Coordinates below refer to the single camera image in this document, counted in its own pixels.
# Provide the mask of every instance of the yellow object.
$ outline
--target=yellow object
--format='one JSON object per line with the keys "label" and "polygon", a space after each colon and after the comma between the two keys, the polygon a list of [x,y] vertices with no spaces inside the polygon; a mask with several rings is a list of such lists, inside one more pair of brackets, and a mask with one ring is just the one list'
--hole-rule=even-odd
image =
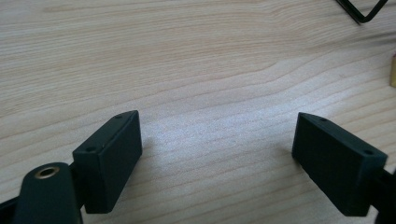
{"label": "yellow object", "polygon": [[396,87],[396,54],[393,56],[392,66],[390,70],[390,86]]}

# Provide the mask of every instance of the wood grain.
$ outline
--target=wood grain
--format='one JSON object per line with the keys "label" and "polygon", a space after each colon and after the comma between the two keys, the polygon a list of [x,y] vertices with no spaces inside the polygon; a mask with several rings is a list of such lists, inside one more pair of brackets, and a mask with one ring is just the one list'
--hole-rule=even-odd
{"label": "wood grain", "polygon": [[333,0],[0,0],[0,202],[137,109],[143,156],[85,223],[373,223],[343,217],[290,149],[304,111],[393,172],[395,11],[358,25]]}

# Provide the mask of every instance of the black mechanical part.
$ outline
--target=black mechanical part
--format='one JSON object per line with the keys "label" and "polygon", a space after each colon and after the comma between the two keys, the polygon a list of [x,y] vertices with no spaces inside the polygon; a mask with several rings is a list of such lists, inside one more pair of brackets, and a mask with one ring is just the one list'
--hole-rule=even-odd
{"label": "black mechanical part", "polygon": [[365,23],[373,19],[373,17],[379,12],[379,10],[388,2],[388,0],[379,0],[374,8],[367,14],[363,16],[361,12],[355,8],[355,6],[349,2],[349,0],[337,0],[338,4],[344,8],[344,10],[349,14],[352,19],[357,23]]}
{"label": "black mechanical part", "polygon": [[74,162],[49,163],[23,179],[19,197],[0,204],[0,223],[82,223],[87,213],[108,213],[142,155],[139,114],[119,114],[73,152]]}
{"label": "black mechanical part", "polygon": [[300,113],[292,157],[345,216],[396,222],[396,176],[384,170],[387,155],[333,122]]}

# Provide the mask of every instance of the wooden surface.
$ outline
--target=wooden surface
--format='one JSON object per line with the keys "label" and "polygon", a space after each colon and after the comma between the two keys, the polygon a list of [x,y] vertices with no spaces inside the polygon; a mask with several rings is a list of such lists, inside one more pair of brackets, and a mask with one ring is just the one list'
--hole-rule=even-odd
{"label": "wooden surface", "polygon": [[0,0],[0,202],[137,109],[143,156],[85,223],[373,223],[339,213],[290,151],[303,111],[393,172],[395,21],[392,1],[359,26],[333,0]]}

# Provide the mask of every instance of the screw hole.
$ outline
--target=screw hole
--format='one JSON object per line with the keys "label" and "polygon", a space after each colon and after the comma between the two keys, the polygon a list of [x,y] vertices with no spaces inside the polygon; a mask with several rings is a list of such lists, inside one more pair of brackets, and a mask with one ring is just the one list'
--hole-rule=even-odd
{"label": "screw hole", "polygon": [[92,151],[96,150],[96,147],[87,147],[87,148],[85,148],[85,150],[88,152],[92,152]]}
{"label": "screw hole", "polygon": [[35,173],[35,178],[37,179],[47,179],[52,177],[53,175],[56,175],[56,173],[59,172],[59,167],[57,166],[51,166],[51,167],[46,167],[39,172]]}
{"label": "screw hole", "polygon": [[366,153],[367,155],[373,155],[374,153],[370,150],[364,150],[364,153]]}

